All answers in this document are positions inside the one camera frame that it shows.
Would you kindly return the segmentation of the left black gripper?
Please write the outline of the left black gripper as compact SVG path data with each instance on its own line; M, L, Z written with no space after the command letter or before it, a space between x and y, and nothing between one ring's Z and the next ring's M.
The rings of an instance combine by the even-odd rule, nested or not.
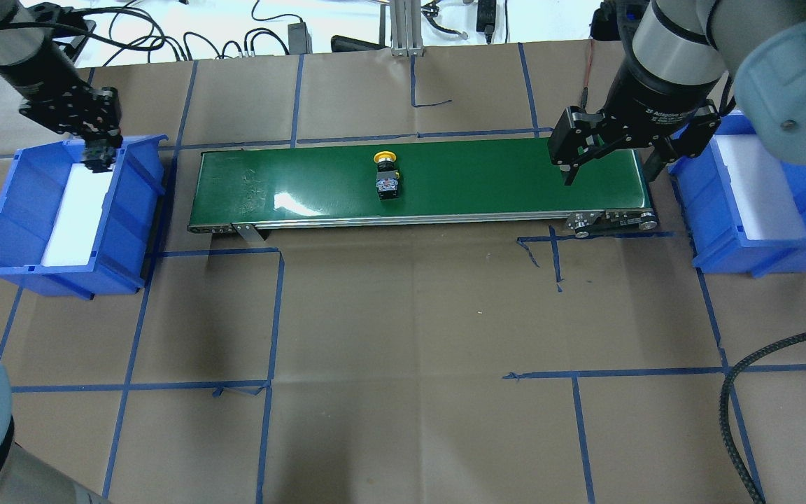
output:
M120 95L113 87L94 88L75 73L44 76L20 84L20 114L58 134L85 137L94 151L116 150L124 143Z

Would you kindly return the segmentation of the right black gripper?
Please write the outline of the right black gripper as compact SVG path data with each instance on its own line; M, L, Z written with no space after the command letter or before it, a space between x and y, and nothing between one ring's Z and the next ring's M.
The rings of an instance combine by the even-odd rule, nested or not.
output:
M588 113L579 106L563 111L547 141L550 162L570 186L591 160L649 146L642 173L650 184L669 163L699 156L712 140L721 124L708 98L714 84L672 83L627 55L601 111Z

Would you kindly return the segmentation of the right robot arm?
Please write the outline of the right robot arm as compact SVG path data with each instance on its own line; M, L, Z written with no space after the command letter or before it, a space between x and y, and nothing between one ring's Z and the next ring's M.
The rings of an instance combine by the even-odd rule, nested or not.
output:
M591 36L620 41L607 100L568 106L547 148L567 185L617 150L651 148L646 178L700 155L739 109L765 150L806 165L806 1L604 1Z

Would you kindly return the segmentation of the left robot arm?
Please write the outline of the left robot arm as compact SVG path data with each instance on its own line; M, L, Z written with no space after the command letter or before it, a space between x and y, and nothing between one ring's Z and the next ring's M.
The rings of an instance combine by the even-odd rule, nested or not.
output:
M52 32L19 1L0 1L0 77L22 97L20 115L79 137L93 159L114 153L124 143L118 90L83 80Z

